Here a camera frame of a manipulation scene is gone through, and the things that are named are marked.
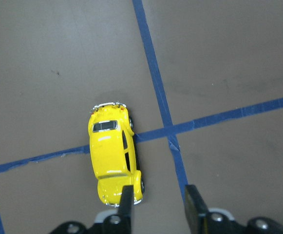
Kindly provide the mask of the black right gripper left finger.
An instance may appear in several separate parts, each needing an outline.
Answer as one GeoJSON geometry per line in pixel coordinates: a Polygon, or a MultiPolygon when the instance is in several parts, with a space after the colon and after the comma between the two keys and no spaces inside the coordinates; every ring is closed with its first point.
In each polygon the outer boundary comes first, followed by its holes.
{"type": "Polygon", "coordinates": [[[134,202],[133,186],[126,185],[122,189],[120,205],[118,208],[118,216],[121,218],[119,222],[119,234],[130,234],[132,232],[132,207],[134,202]]]}

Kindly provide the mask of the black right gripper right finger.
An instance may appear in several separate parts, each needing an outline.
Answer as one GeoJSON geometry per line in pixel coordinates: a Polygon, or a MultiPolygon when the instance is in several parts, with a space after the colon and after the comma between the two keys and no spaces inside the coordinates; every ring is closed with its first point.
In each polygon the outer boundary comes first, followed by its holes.
{"type": "Polygon", "coordinates": [[[185,186],[185,215],[192,234],[205,233],[208,207],[195,185],[185,186]]]}

